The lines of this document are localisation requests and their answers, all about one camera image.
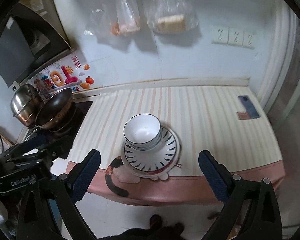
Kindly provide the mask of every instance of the blue gripper pad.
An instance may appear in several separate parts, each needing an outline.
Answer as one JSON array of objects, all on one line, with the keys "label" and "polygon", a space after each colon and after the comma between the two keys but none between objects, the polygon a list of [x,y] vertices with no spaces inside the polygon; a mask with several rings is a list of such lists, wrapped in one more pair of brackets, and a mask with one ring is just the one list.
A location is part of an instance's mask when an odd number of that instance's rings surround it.
[{"label": "blue gripper pad", "polygon": [[227,185],[221,178],[217,169],[209,160],[205,152],[208,151],[204,150],[199,153],[199,167],[204,176],[206,177],[217,200],[226,204],[227,200],[229,199],[229,195],[227,193]]},{"label": "blue gripper pad", "polygon": [[37,148],[38,146],[45,144],[46,143],[46,138],[44,135],[38,135],[24,143],[22,143],[22,151],[24,153],[30,152],[34,148]]},{"label": "blue gripper pad", "polygon": [[94,175],[99,169],[101,163],[101,155],[97,150],[91,150],[87,157],[88,160],[84,159],[82,163],[78,163],[77,165],[83,164],[86,162],[83,167],[81,173],[77,177],[77,179],[72,183],[73,195],[71,197],[72,202],[75,204],[77,201],[83,199],[84,194],[86,193]]}]

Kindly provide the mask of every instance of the blue patterned plate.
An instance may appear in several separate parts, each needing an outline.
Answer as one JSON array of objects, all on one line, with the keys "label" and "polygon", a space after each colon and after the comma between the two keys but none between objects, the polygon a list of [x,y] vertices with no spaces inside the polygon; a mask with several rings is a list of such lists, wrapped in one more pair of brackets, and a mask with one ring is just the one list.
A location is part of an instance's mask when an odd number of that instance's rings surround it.
[{"label": "blue patterned plate", "polygon": [[177,147],[175,136],[165,127],[162,129],[162,140],[153,149],[138,151],[128,141],[124,145],[124,155],[131,166],[140,171],[161,171],[173,159]]}]

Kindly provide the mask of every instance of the pink tablecloth edge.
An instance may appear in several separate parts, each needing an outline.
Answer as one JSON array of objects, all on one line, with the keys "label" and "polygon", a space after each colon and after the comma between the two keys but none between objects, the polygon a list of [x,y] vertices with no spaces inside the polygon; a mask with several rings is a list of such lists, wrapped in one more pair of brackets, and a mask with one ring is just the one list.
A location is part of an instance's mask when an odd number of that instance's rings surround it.
[{"label": "pink tablecloth edge", "polygon": [[[66,173],[76,163],[69,161]],[[269,178],[276,189],[285,176],[283,161],[265,166],[234,172],[246,180],[261,181]],[[178,204],[211,205],[220,204],[204,176],[170,177],[167,181],[141,179],[138,184],[121,183],[112,176],[114,184],[128,190],[127,198],[120,197],[109,190],[105,181],[106,170],[99,169],[87,192],[128,205],[170,206]]]}]

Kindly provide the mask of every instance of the pan handle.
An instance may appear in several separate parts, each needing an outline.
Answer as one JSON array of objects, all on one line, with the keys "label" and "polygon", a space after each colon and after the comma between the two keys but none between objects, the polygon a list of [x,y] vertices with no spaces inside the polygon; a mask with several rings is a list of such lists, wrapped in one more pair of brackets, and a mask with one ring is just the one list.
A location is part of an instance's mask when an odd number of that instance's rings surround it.
[{"label": "pan handle", "polygon": [[33,131],[31,131],[31,133],[26,137],[25,142],[29,140],[30,136],[33,135],[35,132],[37,132],[39,129],[36,128]]}]

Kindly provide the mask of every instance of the frying pan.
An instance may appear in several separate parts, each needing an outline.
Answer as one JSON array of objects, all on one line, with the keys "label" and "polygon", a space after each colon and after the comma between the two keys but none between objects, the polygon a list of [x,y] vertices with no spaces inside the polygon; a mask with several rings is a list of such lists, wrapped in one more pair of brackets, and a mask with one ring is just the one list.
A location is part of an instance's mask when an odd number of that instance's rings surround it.
[{"label": "frying pan", "polygon": [[35,119],[35,126],[44,130],[52,129],[61,123],[73,103],[71,88],[66,88],[53,95],[40,109]]}]

